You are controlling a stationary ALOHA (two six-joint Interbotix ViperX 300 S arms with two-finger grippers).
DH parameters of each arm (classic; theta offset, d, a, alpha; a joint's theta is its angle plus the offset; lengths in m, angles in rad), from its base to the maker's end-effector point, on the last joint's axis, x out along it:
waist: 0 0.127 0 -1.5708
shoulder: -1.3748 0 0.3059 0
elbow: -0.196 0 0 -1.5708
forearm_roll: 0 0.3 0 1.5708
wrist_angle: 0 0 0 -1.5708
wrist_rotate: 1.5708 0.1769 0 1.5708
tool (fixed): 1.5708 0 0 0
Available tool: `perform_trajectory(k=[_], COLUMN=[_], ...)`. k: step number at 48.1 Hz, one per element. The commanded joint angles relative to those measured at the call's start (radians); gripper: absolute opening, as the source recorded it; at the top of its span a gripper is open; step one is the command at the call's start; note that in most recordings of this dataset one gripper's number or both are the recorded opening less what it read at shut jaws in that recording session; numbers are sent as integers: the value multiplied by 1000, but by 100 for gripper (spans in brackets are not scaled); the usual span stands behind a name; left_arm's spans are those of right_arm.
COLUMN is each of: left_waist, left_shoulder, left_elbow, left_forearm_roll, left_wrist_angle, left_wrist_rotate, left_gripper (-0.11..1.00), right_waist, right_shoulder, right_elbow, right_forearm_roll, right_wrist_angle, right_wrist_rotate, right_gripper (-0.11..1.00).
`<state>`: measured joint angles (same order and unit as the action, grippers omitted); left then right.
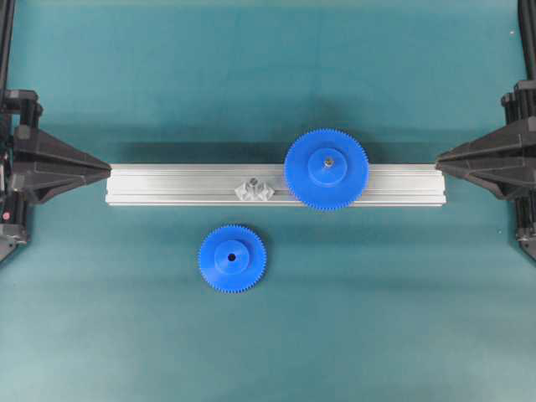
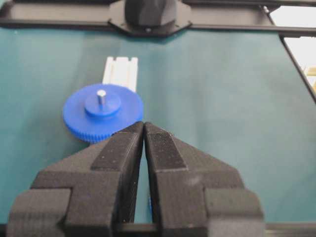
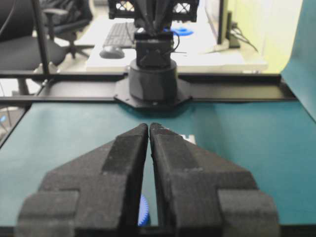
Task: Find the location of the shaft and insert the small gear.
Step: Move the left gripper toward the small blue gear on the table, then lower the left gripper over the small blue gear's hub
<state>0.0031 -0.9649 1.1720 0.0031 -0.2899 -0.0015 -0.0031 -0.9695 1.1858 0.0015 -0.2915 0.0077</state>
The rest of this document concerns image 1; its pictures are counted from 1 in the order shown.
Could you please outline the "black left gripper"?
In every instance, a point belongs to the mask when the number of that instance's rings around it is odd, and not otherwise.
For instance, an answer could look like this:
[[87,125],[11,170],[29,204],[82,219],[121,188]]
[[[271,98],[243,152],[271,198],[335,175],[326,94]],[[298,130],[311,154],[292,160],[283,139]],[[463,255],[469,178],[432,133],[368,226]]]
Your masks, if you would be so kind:
[[[111,175],[108,163],[35,128],[42,112],[35,92],[1,90],[1,262],[28,242],[28,202],[44,204]],[[26,126],[14,131],[13,116],[19,116]],[[13,173],[15,157],[23,162],[76,167],[64,171],[31,167]]]

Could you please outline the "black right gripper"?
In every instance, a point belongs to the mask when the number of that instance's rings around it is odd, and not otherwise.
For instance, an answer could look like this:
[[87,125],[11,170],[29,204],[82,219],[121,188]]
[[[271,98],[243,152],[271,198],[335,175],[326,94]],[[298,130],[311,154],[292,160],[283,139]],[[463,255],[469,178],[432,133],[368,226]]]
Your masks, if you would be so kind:
[[516,240],[522,251],[535,251],[535,189],[479,178],[465,168],[441,165],[447,162],[473,161],[499,157],[521,157],[528,150],[528,123],[515,122],[535,116],[535,80],[520,80],[512,92],[501,99],[506,126],[483,137],[443,152],[435,168],[446,175],[467,181],[490,192],[496,198],[515,198]]

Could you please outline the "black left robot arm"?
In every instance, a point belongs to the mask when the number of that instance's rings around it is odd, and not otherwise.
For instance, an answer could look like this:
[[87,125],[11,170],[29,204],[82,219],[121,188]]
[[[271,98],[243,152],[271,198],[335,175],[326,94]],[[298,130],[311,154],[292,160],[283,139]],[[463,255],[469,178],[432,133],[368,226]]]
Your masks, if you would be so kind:
[[29,209],[111,175],[111,166],[39,128],[33,90],[7,87],[14,1],[1,2],[1,260],[28,243]]

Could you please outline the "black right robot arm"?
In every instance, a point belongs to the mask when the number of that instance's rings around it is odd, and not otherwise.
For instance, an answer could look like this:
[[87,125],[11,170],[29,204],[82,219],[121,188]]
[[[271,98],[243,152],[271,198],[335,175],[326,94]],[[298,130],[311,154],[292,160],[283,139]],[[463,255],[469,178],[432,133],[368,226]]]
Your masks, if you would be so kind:
[[527,79],[501,98],[506,125],[436,159],[436,168],[513,202],[516,241],[535,257],[535,2],[518,2]]

